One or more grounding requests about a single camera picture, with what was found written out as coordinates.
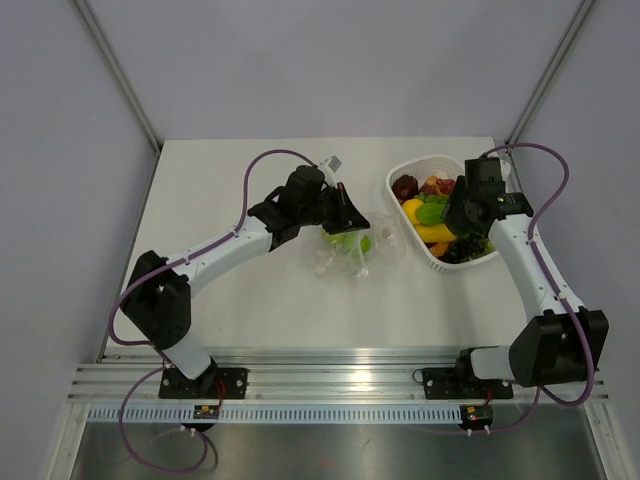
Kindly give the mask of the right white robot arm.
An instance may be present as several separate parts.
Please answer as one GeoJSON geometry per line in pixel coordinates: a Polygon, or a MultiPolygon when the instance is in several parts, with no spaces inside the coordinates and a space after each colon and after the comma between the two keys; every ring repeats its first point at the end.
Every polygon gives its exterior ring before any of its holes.
{"type": "Polygon", "coordinates": [[[590,310],[566,284],[538,230],[539,213],[521,192],[507,192],[501,162],[481,156],[464,164],[443,219],[456,235],[477,233],[499,253],[520,295],[527,323],[508,346],[462,351],[456,389],[476,396],[490,380],[547,391],[581,382],[580,405],[591,395],[609,330],[601,310],[590,310]]]}

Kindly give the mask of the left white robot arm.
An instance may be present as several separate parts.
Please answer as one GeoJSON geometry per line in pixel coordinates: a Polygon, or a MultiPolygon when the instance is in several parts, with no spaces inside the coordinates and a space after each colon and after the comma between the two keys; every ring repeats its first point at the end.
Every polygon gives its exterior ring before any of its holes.
{"type": "Polygon", "coordinates": [[[302,165],[262,202],[245,207],[230,232],[184,252],[161,257],[148,251],[137,260],[120,303],[122,313],[171,367],[164,381],[178,399],[221,394],[215,360],[191,332],[191,301],[233,268],[295,239],[307,226],[329,234],[369,228],[343,183],[337,157],[302,165]]]}

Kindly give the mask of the light green cabbage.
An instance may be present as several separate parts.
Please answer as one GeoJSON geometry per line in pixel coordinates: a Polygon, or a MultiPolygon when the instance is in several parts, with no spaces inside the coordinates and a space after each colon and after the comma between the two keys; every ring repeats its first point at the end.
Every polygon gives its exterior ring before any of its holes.
{"type": "Polygon", "coordinates": [[[371,249],[370,237],[360,232],[332,235],[322,231],[321,237],[328,245],[342,248],[347,253],[352,252],[358,254],[358,251],[361,251],[363,254],[366,254],[371,249]]]}

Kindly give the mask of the green star fruit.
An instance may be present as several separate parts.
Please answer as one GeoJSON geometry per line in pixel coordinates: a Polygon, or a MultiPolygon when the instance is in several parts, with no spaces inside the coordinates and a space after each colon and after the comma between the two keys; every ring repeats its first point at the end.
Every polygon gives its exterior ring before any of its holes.
{"type": "Polygon", "coordinates": [[[444,209],[444,204],[424,203],[417,208],[415,216],[421,225],[429,227],[436,226],[443,222],[442,215],[444,209]]]}

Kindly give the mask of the clear zip top bag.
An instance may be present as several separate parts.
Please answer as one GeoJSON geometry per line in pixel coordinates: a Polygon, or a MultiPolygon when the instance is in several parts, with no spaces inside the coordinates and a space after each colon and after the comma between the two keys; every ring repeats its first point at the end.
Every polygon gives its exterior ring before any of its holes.
{"type": "Polygon", "coordinates": [[[329,234],[323,227],[301,233],[300,263],[321,278],[366,278],[372,271],[397,266],[406,254],[398,216],[366,213],[370,227],[329,234]]]}

